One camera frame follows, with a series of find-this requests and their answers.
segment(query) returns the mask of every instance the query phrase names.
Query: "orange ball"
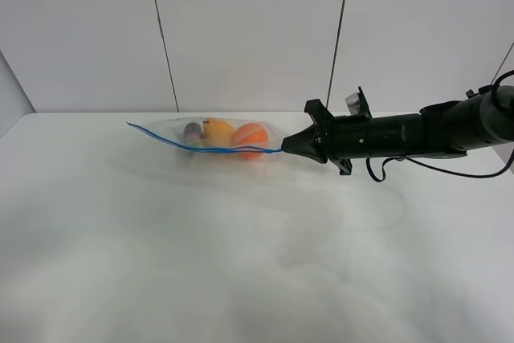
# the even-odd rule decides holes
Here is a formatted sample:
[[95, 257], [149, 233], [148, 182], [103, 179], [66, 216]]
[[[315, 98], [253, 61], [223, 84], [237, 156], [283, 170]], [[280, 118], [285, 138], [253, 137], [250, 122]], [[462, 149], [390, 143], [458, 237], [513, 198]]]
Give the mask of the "orange ball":
[[[269, 138], [266, 129], [259, 124], [244, 124], [232, 134], [232, 146], [251, 145], [267, 148], [268, 144]], [[251, 160], [261, 157], [263, 153], [238, 153], [238, 155], [241, 158]]]

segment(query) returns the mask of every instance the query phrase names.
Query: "white tabletop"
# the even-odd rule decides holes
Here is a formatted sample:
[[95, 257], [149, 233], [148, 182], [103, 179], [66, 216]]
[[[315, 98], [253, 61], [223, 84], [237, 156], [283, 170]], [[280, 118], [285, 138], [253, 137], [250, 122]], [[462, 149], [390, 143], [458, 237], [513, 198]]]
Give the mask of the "white tabletop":
[[359, 160], [191, 156], [125, 124], [178, 116], [30, 115], [0, 140], [2, 343], [514, 339], [511, 173], [395, 162], [377, 184]]

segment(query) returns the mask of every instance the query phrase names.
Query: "white wall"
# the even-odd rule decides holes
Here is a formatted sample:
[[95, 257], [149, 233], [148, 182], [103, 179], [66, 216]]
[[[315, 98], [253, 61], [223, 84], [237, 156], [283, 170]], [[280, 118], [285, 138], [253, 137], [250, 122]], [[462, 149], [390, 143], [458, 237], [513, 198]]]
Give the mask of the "white wall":
[[38, 112], [174, 111], [153, 0], [0, 0], [0, 47]]
[[362, 86], [375, 111], [461, 100], [490, 84], [514, 39], [512, 0], [347, 0], [333, 110]]
[[0, 138], [22, 116], [33, 111], [25, 93], [0, 52]]
[[341, 0], [157, 0], [181, 111], [326, 97]]

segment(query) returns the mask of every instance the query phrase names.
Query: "ziploc bag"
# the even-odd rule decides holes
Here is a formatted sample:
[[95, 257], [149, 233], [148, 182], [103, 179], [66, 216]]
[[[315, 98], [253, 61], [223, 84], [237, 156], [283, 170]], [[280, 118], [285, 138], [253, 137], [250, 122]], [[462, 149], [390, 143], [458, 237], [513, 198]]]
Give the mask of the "ziploc bag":
[[282, 152], [280, 146], [284, 138], [275, 126], [252, 120], [187, 117], [144, 125], [127, 124], [180, 149], [234, 154], [245, 160]]

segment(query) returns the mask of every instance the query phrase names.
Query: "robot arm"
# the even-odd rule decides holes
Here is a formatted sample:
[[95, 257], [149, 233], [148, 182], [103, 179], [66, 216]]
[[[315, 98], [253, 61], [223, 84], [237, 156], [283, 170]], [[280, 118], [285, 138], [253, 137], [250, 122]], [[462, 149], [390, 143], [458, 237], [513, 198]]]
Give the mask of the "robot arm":
[[[514, 71], [509, 71], [477, 93], [470, 90], [466, 100], [435, 104], [420, 113], [401, 116], [372, 118], [361, 88], [346, 99], [350, 116], [333, 116], [320, 100], [309, 100], [305, 112], [311, 116], [313, 125], [285, 138], [282, 149], [320, 163], [330, 160], [341, 175], [352, 173], [352, 158], [367, 158], [368, 171], [379, 182], [383, 179], [379, 180], [371, 171], [371, 157], [391, 157], [385, 163], [406, 159], [427, 166], [412, 157], [464, 157], [468, 150], [511, 142], [514, 141], [514, 87], [500, 87], [500, 82], [513, 75]], [[514, 153], [509, 162], [512, 164], [513, 160]], [[497, 174], [457, 175], [485, 178]]]

